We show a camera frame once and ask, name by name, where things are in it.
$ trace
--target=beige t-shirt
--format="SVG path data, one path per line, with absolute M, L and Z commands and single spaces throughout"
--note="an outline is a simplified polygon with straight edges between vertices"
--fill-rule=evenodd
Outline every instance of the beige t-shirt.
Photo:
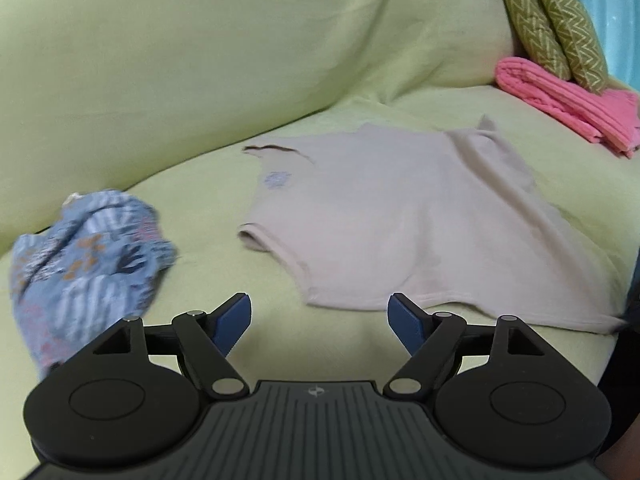
M 262 176 L 239 236 L 271 251 L 308 304 L 384 310 L 402 292 L 423 308 L 610 332 L 603 273 L 495 125 L 479 128 L 261 137 L 244 149 Z

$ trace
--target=crumpled fabric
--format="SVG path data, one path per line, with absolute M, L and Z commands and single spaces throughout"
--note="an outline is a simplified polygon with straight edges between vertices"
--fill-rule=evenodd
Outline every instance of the crumpled fabric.
M 590 93 L 562 81 L 534 62 L 507 57 L 495 67 L 498 86 L 571 128 L 589 142 L 602 142 L 631 158 L 640 146 L 638 95 L 607 89 Z
M 40 377 L 121 318 L 142 316 L 175 253 L 156 211 L 117 190 L 73 194 L 45 234 L 18 237 L 10 293 Z

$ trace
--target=blue patterned cloth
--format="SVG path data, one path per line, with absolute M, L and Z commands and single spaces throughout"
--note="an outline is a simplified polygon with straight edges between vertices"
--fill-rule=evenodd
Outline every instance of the blue patterned cloth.
M 141 316 L 174 260 L 155 210 L 116 190 L 77 195 L 46 234 L 20 236 L 11 299 L 40 377 L 119 319 Z

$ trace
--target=blue curtain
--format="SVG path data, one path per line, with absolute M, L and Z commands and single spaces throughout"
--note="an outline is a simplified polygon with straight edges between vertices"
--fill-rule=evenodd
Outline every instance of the blue curtain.
M 580 0 L 589 11 L 609 73 L 640 90 L 640 0 Z

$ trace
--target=sofa backrest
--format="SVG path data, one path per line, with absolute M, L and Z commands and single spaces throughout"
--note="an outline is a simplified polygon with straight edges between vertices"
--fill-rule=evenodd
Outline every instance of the sofa backrest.
M 0 0 L 0 250 L 72 192 L 512 53 L 502 0 Z

